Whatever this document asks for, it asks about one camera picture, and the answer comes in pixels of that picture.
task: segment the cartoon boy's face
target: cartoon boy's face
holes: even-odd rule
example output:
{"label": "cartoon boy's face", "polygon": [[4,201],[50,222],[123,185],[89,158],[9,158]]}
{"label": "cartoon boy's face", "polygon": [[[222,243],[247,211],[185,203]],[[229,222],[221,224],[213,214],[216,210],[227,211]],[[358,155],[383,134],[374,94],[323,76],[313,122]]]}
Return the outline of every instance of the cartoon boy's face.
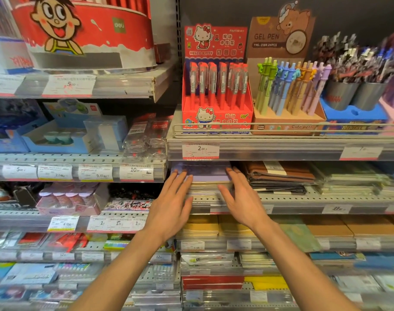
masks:
{"label": "cartoon boy's face", "polygon": [[31,18],[52,38],[67,41],[75,34],[80,20],[73,16],[67,4],[57,0],[36,2]]}

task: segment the hello kitty display box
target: hello kitty display box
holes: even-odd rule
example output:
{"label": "hello kitty display box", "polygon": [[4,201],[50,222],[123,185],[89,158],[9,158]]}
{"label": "hello kitty display box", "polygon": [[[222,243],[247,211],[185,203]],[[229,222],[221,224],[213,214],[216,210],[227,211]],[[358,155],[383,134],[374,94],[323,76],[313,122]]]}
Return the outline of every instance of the hello kitty display box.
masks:
{"label": "hello kitty display box", "polygon": [[[253,102],[248,79],[241,81],[240,89],[234,96],[235,106],[231,106],[233,93],[229,93],[225,87],[229,86],[227,82],[228,78],[231,78],[230,63],[243,62],[246,36],[246,27],[218,27],[210,24],[185,27],[182,111],[183,123],[189,124],[184,126],[185,129],[250,129],[250,125],[247,123],[252,122]],[[201,87],[200,62],[207,64],[213,62],[217,68],[217,73],[211,73],[211,81],[209,76],[205,78],[204,95],[199,93]],[[219,74],[221,62],[227,65],[223,76]],[[190,74],[193,63],[197,66],[197,74],[194,72]],[[195,88],[193,98],[191,96],[192,84],[193,89]],[[225,100],[223,109],[220,107],[222,95]],[[227,123],[241,123],[241,125],[227,125]]]}
{"label": "hello kitty display box", "polygon": [[109,74],[157,65],[149,0],[9,1],[36,69]]}

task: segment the cartoon boy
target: cartoon boy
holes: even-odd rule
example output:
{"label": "cartoon boy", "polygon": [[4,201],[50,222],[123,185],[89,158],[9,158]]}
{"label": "cartoon boy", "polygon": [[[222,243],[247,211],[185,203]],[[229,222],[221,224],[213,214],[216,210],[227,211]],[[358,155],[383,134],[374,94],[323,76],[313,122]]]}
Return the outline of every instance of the cartoon boy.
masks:
{"label": "cartoon boy", "polygon": [[49,36],[44,50],[47,52],[82,55],[79,45],[72,39],[80,27],[80,20],[73,15],[70,0],[32,0],[34,12],[31,19]]}

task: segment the hello kitty character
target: hello kitty character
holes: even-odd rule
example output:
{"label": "hello kitty character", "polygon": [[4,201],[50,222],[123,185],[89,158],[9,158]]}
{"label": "hello kitty character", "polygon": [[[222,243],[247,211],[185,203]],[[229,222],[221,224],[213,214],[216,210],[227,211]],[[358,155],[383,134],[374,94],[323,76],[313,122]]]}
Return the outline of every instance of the hello kitty character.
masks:
{"label": "hello kitty character", "polygon": [[207,127],[207,129],[211,128],[211,124],[207,124],[207,123],[211,123],[215,119],[215,113],[213,111],[213,108],[198,109],[196,118],[197,118],[197,122],[200,123],[198,125],[199,129],[204,129],[205,127]]}
{"label": "hello kitty character", "polygon": [[210,40],[212,38],[213,34],[211,33],[211,27],[209,25],[196,26],[194,39],[199,43],[197,49],[207,49],[210,46]]}

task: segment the pen cup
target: pen cup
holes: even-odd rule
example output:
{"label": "pen cup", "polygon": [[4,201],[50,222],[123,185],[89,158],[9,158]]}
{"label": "pen cup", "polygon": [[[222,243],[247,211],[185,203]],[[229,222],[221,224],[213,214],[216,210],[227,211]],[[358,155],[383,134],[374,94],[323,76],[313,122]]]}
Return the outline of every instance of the pen cup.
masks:
{"label": "pen cup", "polygon": [[335,110],[345,110],[351,102],[360,83],[338,83],[329,81],[325,101]]}
{"label": "pen cup", "polygon": [[365,111],[373,110],[386,89],[387,83],[362,83],[351,104]]}

